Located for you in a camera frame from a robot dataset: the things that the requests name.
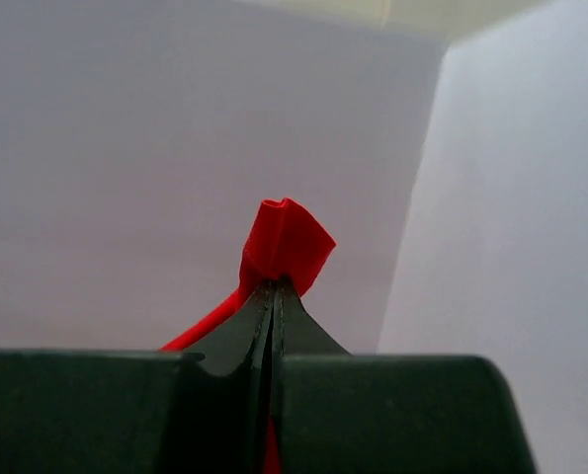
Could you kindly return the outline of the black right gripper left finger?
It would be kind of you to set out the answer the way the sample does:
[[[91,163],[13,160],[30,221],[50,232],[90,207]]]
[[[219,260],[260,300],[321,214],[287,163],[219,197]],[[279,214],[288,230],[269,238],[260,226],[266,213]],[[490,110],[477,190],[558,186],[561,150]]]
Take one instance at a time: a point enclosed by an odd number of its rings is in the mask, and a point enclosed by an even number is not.
[[[274,287],[188,349],[0,350],[0,473],[259,473]]]

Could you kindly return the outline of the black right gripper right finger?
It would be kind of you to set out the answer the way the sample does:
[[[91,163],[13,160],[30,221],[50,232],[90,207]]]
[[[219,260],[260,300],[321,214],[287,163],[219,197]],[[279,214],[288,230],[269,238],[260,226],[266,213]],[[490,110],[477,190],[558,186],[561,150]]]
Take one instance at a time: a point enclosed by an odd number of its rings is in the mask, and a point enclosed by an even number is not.
[[[272,417],[286,473],[533,473],[509,385],[478,355],[352,355],[274,298]]]

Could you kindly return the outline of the red t shirt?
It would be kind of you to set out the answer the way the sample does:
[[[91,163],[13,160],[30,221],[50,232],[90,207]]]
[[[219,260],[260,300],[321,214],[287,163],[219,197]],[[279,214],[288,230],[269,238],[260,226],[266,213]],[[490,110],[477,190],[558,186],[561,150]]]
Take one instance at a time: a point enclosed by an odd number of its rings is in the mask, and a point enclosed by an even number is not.
[[[335,246],[296,201],[265,200],[236,289],[166,345],[185,367],[165,435],[166,473],[306,473],[334,435],[321,378],[342,347],[303,296]]]

